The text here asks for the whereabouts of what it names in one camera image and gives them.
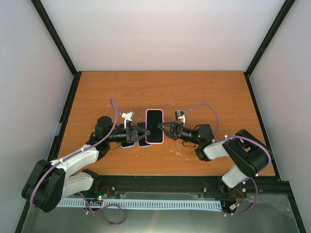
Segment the light blue phone case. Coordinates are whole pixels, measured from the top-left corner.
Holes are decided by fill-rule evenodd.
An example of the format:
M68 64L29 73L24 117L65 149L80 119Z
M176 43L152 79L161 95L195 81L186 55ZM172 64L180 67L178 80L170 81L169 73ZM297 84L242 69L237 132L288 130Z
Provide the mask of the light blue phone case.
M124 123L120 123L119 127L120 128L124 128ZM132 148L132 147L135 146L135 144L136 144L135 142L130 142L130 143L128 143L128 142L121 142L121 148L122 149Z

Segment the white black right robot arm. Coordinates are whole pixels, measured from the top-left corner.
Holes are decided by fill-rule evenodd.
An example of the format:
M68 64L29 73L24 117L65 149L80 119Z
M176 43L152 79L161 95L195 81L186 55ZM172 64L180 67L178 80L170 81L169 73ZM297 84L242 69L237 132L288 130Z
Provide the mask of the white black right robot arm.
M158 128L173 140L181 139L198 147L196 156L205 162L222 157L230 157L234 166L221 178L219 188L232 189L247 179L255 177L272 163L272 153L268 147L256 139L247 130L240 130L235 135L215 141L210 125L199 125L190 129L183 123L159 123Z

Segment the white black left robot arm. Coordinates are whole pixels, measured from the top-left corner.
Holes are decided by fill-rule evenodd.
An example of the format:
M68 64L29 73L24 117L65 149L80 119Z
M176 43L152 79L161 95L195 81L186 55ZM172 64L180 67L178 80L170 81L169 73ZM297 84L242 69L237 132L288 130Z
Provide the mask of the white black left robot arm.
M21 196L45 213L75 193L86 191L97 195L101 190L98 174L85 166L101 160L110 150L111 142L138 142L150 131L126 123L119 127L108 116L97 120L89 140L77 151L60 159L40 160L34 166Z

